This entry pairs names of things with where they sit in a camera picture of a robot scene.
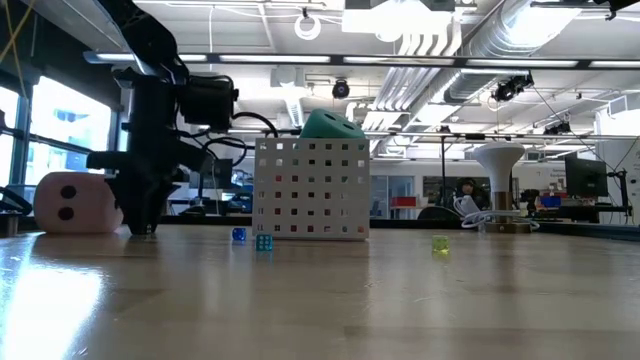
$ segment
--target white lamp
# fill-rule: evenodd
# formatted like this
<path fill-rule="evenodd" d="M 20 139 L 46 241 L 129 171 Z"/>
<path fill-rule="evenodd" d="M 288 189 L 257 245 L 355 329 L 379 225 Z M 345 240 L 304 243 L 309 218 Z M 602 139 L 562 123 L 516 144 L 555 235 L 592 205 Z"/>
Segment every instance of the white lamp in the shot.
<path fill-rule="evenodd" d="M 524 154 L 524 147 L 520 144 L 496 142 L 483 145 L 473 152 L 473 157 L 489 173 L 491 182 L 491 203 L 494 217 L 493 222 L 486 222 L 488 232 L 531 232 L 529 223 L 516 223 L 508 214 L 512 210 L 512 194 L 509 190 L 509 178 L 513 165 Z"/>
<path fill-rule="evenodd" d="M 473 151 L 473 157 L 489 173 L 491 192 L 509 192 L 509 174 L 524 154 L 520 144 L 496 142 Z"/>

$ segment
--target computer monitor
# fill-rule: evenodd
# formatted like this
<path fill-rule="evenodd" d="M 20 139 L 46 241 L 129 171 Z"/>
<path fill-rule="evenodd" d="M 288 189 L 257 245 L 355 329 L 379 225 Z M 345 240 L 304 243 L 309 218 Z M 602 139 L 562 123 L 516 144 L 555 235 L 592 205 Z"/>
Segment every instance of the computer monitor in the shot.
<path fill-rule="evenodd" d="M 580 197 L 608 196 L 607 165 L 602 161 L 565 158 L 567 194 Z"/>

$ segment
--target chair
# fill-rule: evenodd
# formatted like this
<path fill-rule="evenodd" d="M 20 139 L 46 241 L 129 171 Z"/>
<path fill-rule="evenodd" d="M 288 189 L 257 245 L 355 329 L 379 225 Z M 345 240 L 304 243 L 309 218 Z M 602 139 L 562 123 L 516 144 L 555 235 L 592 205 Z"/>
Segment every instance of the chair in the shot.
<path fill-rule="evenodd" d="M 429 206 L 420 211 L 418 220 L 460 221 L 460 215 L 442 206 Z"/>
<path fill-rule="evenodd" d="M 369 210 L 369 217 L 377 218 L 379 208 L 380 208 L 380 200 L 373 200 L 373 205 L 371 206 L 371 210 Z"/>

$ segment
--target black dot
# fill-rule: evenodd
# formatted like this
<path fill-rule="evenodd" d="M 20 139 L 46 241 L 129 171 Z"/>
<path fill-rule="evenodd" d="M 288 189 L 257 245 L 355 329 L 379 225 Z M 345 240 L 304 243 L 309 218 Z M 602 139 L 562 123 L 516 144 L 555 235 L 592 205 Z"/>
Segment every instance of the black dot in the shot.
<path fill-rule="evenodd" d="M 73 219 L 73 215 L 73 209 L 70 207 L 64 207 L 58 210 L 58 217 L 60 218 L 60 220 L 71 220 Z"/>
<path fill-rule="evenodd" d="M 72 199 L 76 196 L 76 193 L 76 187 L 71 185 L 67 185 L 60 190 L 60 195 L 65 199 Z"/>

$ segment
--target blue die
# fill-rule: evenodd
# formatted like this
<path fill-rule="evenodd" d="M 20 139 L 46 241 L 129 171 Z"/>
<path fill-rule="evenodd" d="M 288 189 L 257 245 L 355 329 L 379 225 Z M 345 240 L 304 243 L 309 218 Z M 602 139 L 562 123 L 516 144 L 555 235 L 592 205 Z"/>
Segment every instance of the blue die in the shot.
<path fill-rule="evenodd" d="M 273 250 L 273 237 L 269 234 L 259 234 L 256 236 L 256 251 Z"/>
<path fill-rule="evenodd" d="M 234 242 L 245 242 L 247 240 L 247 229 L 235 228 L 231 231 L 231 238 Z"/>

